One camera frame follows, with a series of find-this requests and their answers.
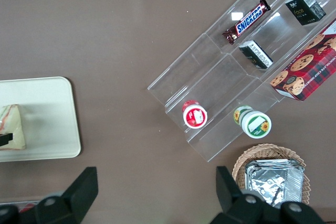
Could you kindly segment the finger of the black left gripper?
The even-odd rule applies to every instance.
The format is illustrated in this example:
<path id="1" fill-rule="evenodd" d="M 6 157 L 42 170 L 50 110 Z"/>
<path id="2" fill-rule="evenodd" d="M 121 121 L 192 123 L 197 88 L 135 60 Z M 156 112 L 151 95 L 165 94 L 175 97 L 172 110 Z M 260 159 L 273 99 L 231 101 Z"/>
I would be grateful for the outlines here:
<path id="1" fill-rule="evenodd" d="M 60 195 L 23 213 L 23 223 L 81 223 L 98 195 L 96 167 L 87 167 Z"/>

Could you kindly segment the black right gripper left finger working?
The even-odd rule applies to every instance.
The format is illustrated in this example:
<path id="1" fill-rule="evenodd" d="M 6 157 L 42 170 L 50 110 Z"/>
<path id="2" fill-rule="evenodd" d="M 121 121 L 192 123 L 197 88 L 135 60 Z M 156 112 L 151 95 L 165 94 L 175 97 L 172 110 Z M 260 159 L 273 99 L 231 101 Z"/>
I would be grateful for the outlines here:
<path id="1" fill-rule="evenodd" d="M 13 139 L 12 133 L 6 133 L 0 135 L 0 146 L 7 145 Z"/>

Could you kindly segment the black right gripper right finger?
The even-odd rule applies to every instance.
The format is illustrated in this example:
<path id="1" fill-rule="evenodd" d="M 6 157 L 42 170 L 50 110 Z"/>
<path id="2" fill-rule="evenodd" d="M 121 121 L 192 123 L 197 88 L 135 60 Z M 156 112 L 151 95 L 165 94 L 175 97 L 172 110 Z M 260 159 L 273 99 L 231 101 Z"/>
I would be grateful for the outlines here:
<path id="1" fill-rule="evenodd" d="M 211 223 L 324 223 L 309 206 L 287 201 L 279 209 L 243 194 L 225 166 L 216 167 L 216 193 L 222 212 Z"/>

